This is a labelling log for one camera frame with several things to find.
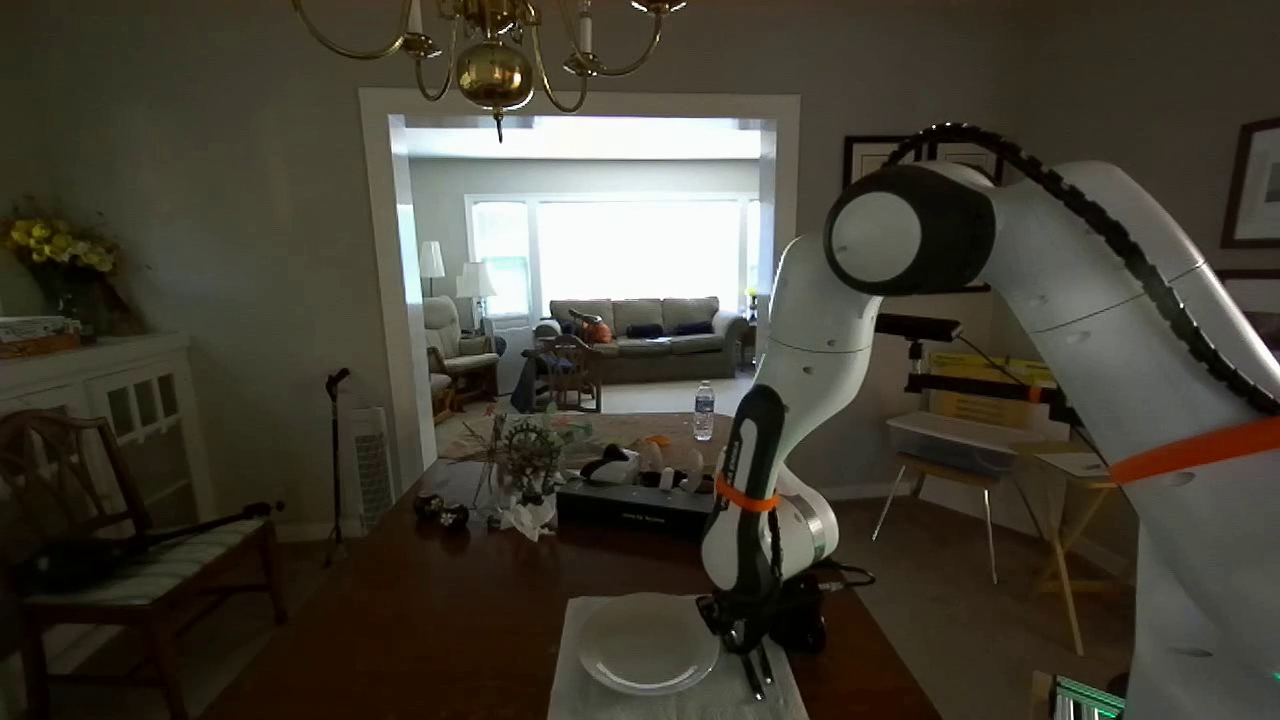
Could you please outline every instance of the chandelier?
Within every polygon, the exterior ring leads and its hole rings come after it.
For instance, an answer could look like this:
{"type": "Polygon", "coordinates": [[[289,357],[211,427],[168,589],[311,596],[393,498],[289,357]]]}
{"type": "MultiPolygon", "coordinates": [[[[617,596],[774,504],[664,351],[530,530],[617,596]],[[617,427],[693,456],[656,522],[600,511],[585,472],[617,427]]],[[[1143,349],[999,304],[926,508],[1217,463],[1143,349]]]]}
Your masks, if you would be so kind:
{"type": "Polygon", "coordinates": [[[600,65],[590,45],[590,0],[575,0],[572,14],[572,57],[563,70],[572,74],[569,91],[551,89],[551,70],[538,53],[538,7],[534,0],[434,0],[434,11],[448,28],[448,48],[424,30],[420,0],[407,0],[403,30],[379,48],[341,48],[320,22],[304,11],[304,0],[293,0],[304,14],[309,30],[343,59],[382,59],[407,57],[414,89],[424,99],[440,99],[453,84],[493,113],[496,133],[503,133],[503,114],[519,113],[534,91],[546,96],[559,113],[575,113],[586,99],[596,74],[626,74],[637,70],[650,48],[659,45],[664,18],[683,7],[683,0],[630,0],[637,11],[646,14],[646,40],[626,65],[600,65]]]}

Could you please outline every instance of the window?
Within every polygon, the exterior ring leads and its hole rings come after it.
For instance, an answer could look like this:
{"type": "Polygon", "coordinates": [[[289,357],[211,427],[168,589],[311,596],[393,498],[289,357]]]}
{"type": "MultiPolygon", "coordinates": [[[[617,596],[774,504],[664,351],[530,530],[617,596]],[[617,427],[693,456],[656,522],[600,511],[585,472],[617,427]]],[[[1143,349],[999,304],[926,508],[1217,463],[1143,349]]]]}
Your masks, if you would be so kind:
{"type": "Polygon", "coordinates": [[[488,315],[538,315],[569,294],[719,294],[744,310],[767,256],[744,194],[470,199],[469,234],[496,287],[488,315]]]}

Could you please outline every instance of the robotic arm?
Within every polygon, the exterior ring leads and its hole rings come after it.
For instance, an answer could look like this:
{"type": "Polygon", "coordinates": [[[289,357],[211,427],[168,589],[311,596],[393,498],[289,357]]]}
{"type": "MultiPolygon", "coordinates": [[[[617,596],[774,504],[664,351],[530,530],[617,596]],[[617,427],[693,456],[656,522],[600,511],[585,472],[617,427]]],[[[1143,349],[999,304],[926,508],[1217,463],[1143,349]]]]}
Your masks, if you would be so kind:
{"type": "Polygon", "coordinates": [[[989,283],[1143,520],[1128,711],[1275,711],[1275,357],[1118,167],[1044,167],[961,123],[916,136],[932,139],[982,144],[1026,181],[991,188],[955,163],[886,163],[833,204],[822,234],[783,250],[767,351],[732,420],[725,508],[702,536],[707,628],[758,693],[758,641],[783,589],[841,545],[828,498],[783,467],[787,452],[859,391],[878,294],[989,283]]]}

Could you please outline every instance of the white plate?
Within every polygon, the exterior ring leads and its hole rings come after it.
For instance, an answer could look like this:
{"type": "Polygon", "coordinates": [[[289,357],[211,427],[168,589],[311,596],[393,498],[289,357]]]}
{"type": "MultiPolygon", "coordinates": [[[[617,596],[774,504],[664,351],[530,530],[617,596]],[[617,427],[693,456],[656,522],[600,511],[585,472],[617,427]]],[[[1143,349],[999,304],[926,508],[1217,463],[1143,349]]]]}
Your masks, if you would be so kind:
{"type": "Polygon", "coordinates": [[[677,695],[719,660],[693,596],[609,596],[578,623],[585,673],[625,695],[677,695]]]}

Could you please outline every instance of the white cabinet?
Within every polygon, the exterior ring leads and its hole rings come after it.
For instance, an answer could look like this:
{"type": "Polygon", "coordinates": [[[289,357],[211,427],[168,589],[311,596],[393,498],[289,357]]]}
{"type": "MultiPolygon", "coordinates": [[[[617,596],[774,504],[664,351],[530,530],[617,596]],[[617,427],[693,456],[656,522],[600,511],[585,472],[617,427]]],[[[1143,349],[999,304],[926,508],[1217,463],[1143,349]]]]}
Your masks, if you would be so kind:
{"type": "Polygon", "coordinates": [[[217,511],[183,334],[127,334],[0,360],[0,410],[9,407],[107,420],[156,529],[217,511]]]}

